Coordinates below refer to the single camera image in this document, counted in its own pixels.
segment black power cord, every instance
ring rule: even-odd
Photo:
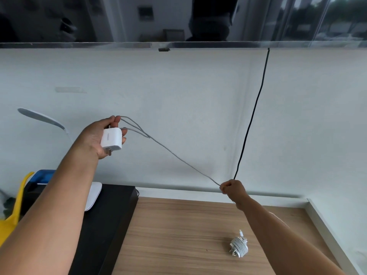
[[[242,146],[242,151],[241,151],[240,160],[238,160],[237,170],[236,170],[236,173],[235,173],[235,176],[233,177],[233,179],[236,179],[236,176],[237,176],[237,173],[238,173],[238,169],[239,169],[239,167],[240,167],[241,159],[242,159],[242,156],[243,156],[243,151],[244,151],[244,149],[245,149],[245,144],[246,144],[246,140],[247,140],[248,131],[250,130],[250,126],[251,126],[251,123],[252,123],[252,119],[254,118],[255,109],[256,109],[257,101],[259,100],[259,96],[260,96],[260,93],[261,93],[261,90],[262,90],[262,86],[264,85],[265,71],[266,71],[266,66],[267,66],[267,64],[268,64],[269,53],[270,53],[270,48],[268,48],[268,54],[266,55],[266,61],[265,61],[265,66],[264,66],[264,72],[263,72],[263,74],[262,74],[262,81],[261,81],[260,90],[259,90],[259,93],[258,93],[257,98],[256,98],[256,102],[255,102],[255,106],[254,106],[253,114],[251,115],[250,124],[248,125],[247,132],[246,132],[246,136],[245,136],[245,140],[243,141],[243,146]]]

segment wood grain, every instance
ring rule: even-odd
[[[266,208],[336,262],[304,209]],[[241,259],[229,253],[229,243],[239,229],[249,249]],[[141,197],[112,274],[274,272],[243,212],[234,204]]]

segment blue object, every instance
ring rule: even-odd
[[[56,170],[39,170],[33,175],[29,182],[35,182],[37,184],[47,184]]]

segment hand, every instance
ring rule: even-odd
[[[250,197],[239,180],[231,179],[223,182],[219,189],[223,194],[227,194],[228,197],[236,203],[236,207],[240,210],[242,210],[244,201]]]
[[[103,135],[103,129],[109,127],[118,127],[119,121],[121,120],[120,116],[110,116],[107,119],[103,119],[100,121],[96,121],[90,125],[88,125],[79,137],[76,139],[75,143],[73,144],[76,146],[84,146],[91,148],[95,151],[98,155],[98,159],[102,159],[108,155],[111,155],[111,151],[105,151],[101,147],[101,139]],[[122,129],[122,143],[125,143],[126,138],[124,137],[127,133],[127,129]]]

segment person's left hand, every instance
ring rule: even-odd
[[[101,139],[103,135],[103,129],[109,127],[118,127],[119,121],[121,120],[120,116],[110,116],[107,119],[103,119],[100,121],[96,121],[88,125],[79,137],[76,139],[73,145],[81,145],[84,147],[92,148],[94,150],[99,159],[102,159],[108,155],[111,155],[111,151],[105,151],[101,146]],[[126,138],[124,137],[127,133],[127,129],[122,130],[122,143],[125,143]]]

